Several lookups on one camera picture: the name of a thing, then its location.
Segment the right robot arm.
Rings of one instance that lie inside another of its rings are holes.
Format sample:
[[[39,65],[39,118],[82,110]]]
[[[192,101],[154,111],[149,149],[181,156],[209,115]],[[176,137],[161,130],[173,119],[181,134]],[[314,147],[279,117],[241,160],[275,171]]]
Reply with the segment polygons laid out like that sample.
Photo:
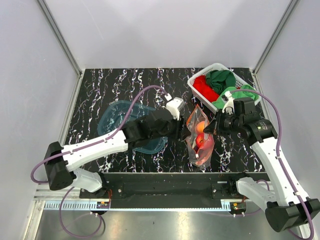
[[[242,195],[254,202],[276,232],[308,224],[310,234],[314,234],[312,219],[320,211],[320,201],[310,198],[299,184],[280,149],[281,130],[260,117],[250,97],[235,99],[230,96],[204,132],[211,135],[239,133],[262,162],[273,186],[270,192],[248,174],[240,173],[227,185],[230,197],[236,199]]]

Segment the clear zip top bag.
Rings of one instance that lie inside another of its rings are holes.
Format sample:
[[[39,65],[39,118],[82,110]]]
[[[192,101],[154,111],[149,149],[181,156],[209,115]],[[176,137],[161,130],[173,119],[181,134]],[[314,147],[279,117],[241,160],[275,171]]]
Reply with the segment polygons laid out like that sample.
[[[210,166],[215,145],[213,136],[204,132],[209,123],[207,115],[198,104],[186,122],[190,131],[190,136],[185,139],[189,162],[202,170]]]

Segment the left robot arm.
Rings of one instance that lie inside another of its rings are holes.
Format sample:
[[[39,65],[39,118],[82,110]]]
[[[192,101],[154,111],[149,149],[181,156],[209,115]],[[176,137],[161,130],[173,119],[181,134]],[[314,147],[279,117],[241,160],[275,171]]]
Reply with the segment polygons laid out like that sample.
[[[159,109],[86,142],[65,146],[52,143],[47,150],[50,156],[44,164],[49,189],[57,191],[76,187],[103,198],[108,193],[105,180],[97,172],[82,169],[83,165],[104,156],[143,147],[155,139],[165,137],[183,141],[190,135],[183,116],[175,117],[169,110]]]

